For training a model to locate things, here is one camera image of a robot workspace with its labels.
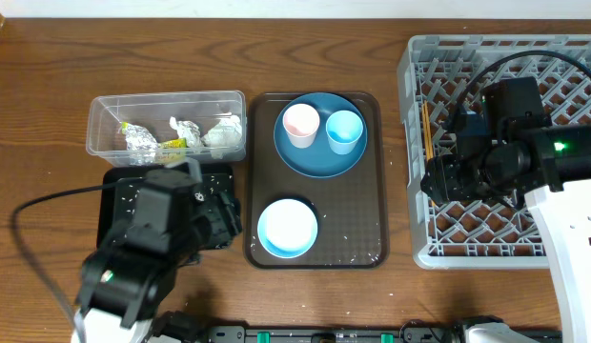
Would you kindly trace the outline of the pile of white rice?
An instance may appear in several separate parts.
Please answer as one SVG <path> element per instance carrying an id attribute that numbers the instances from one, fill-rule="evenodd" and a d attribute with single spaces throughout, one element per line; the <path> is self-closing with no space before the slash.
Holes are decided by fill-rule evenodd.
<path id="1" fill-rule="evenodd" d="M 120 186 L 114 189 L 113 214 L 119 218 L 130 218 L 134 215 L 135 203 L 140 193 L 140 185 Z M 227 192 L 234 194 L 234 178 L 228 173 L 204 173 L 203 184 L 196 187 L 196 193 L 200 193 L 204 199 L 213 194 Z"/>

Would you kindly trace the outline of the white napkin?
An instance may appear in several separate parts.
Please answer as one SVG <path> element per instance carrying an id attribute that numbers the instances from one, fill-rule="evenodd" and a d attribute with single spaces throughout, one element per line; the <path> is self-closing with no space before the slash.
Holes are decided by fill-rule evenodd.
<path id="1" fill-rule="evenodd" d="M 242 139 L 241 120 L 237 115 L 222 118 L 202 137 L 204 145 L 210 149 L 213 159 L 221 159 L 226 154 L 240 149 Z"/>

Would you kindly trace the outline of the foil snack wrapper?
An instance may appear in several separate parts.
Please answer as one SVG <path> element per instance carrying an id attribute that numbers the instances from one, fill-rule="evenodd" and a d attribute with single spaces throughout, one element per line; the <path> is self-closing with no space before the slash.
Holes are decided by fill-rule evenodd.
<path id="1" fill-rule="evenodd" d="M 173 151 L 173 149 L 187 147 L 184 138 L 159 143 L 148 129 L 128 122 L 121 123 L 120 131 L 125 136 L 132 165 L 168 163 L 182 155 L 181 151 Z"/>

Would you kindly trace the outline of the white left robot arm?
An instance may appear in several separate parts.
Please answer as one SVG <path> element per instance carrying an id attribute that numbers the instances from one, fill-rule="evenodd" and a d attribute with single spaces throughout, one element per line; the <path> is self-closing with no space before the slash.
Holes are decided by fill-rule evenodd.
<path id="1" fill-rule="evenodd" d="M 212 190 L 193 159 L 109 174 L 111 188 L 133 201 L 132 213 L 111 206 L 112 221 L 83 262 L 74 342 L 146 341 L 178 269 L 242 231 L 233 192 Z"/>

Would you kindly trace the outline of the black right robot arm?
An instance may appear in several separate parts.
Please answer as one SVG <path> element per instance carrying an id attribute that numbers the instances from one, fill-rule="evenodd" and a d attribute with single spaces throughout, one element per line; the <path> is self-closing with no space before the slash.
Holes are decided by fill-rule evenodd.
<path id="1" fill-rule="evenodd" d="M 556 126 L 533 77 L 481 92 L 459 111 L 457 151 L 429 159 L 421 189 L 437 204 L 523 197 L 549 263 L 562 339 L 591 342 L 591 126 Z"/>

